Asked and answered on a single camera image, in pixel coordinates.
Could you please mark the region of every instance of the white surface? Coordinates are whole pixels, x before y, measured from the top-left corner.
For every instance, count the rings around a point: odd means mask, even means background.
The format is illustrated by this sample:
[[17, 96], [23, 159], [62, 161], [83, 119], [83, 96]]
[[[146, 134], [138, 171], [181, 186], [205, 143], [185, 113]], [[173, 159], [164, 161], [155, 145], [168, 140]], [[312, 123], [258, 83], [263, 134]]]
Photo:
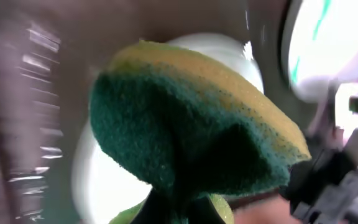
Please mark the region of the white surface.
[[[307, 102], [325, 98], [333, 79], [339, 82], [358, 80], [358, 1], [331, 0], [313, 40], [324, 2], [326, 0], [303, 1], [291, 38], [290, 84], [297, 97]], [[295, 80], [292, 71], [298, 58]]]
[[[195, 34], [170, 44], [220, 61], [263, 92], [259, 69], [253, 60], [244, 57], [241, 43], [219, 34]], [[100, 150], [89, 123], [78, 142], [74, 160], [73, 198], [86, 224], [107, 224], [119, 212], [144, 200], [151, 189]]]

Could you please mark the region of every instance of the sponge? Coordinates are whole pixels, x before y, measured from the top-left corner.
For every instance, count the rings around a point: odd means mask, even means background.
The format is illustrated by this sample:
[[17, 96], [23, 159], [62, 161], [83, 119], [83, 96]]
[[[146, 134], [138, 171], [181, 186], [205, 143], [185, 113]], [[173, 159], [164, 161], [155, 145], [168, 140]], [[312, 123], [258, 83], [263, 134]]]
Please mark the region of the sponge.
[[101, 149], [178, 207], [285, 185], [288, 167], [310, 158], [298, 126], [242, 76], [166, 44], [120, 51], [89, 109]]
[[[220, 195], [210, 195], [211, 202], [219, 214], [219, 216], [224, 220], [225, 224], [234, 224], [234, 216], [231, 212], [229, 204], [225, 199]], [[120, 212], [117, 217], [113, 218], [109, 224], [130, 224], [137, 213], [142, 208], [144, 202], [141, 202], [132, 208], [129, 208], [125, 211]]]

